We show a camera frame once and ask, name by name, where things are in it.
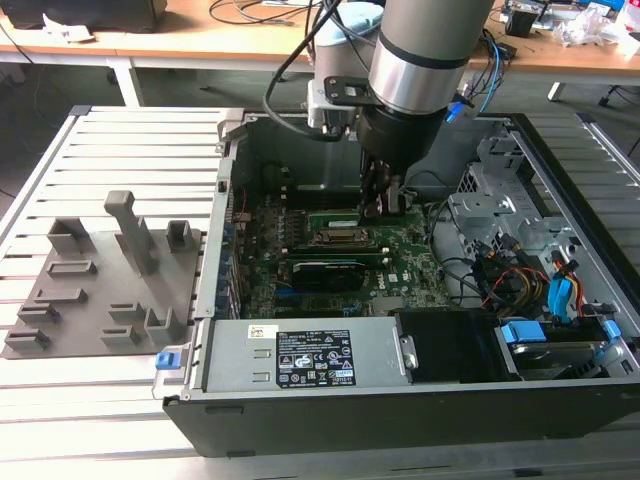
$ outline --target wire bundle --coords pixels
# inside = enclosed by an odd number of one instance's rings
[[[522,292],[519,297],[512,303],[500,298],[496,295],[496,289],[509,277],[515,276],[522,282]],[[512,267],[505,270],[493,287],[487,291],[487,296],[482,302],[482,306],[486,307],[491,301],[496,305],[504,306],[497,313],[498,318],[508,317],[517,312],[520,308],[526,307],[529,303],[540,299],[543,292],[542,282],[549,283],[549,278],[540,270],[529,267]]]
[[[479,95],[486,94],[484,103],[480,107],[480,112],[484,112],[493,100],[498,88],[504,83],[506,63],[503,55],[500,54],[500,48],[498,48],[493,34],[489,30],[482,31],[480,40],[487,48],[487,66],[471,84],[467,98],[473,102]]]

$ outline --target paper on desk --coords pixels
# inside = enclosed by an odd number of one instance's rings
[[[84,25],[62,25],[54,22],[44,13],[42,14],[42,19],[44,20],[43,30],[45,32],[49,35],[60,37],[67,43],[89,42],[96,39]]]
[[[586,10],[580,12],[574,20],[556,26],[553,34],[565,47],[585,43],[596,43],[602,46],[604,45],[602,30],[610,23],[608,18],[602,16],[598,5],[590,3]]]

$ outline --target yellow wire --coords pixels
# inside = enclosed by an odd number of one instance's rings
[[[576,308],[578,308],[578,282],[576,282],[573,278],[571,277],[564,277],[567,280],[569,280],[571,282],[571,285],[573,285],[573,291],[571,292],[571,295],[573,296],[573,301],[574,301],[574,305],[576,306]]]

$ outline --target blue plastic latch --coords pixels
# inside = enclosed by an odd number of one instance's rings
[[[178,370],[180,354],[177,352],[160,352],[156,355],[156,370]]]
[[[567,315],[567,305],[571,297],[571,282],[566,278],[554,278],[549,286],[549,310],[552,315],[560,318],[561,323],[570,323]]]
[[[620,327],[618,327],[618,324],[615,322],[615,320],[605,320],[604,329],[607,332],[607,335],[609,335],[609,340],[614,340],[622,336]]]
[[[540,323],[535,320],[512,320],[502,327],[502,334],[507,343],[547,341]]]

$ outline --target power supply label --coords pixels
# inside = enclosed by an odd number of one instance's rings
[[[352,387],[351,348],[349,330],[278,332],[276,383],[280,388]]]

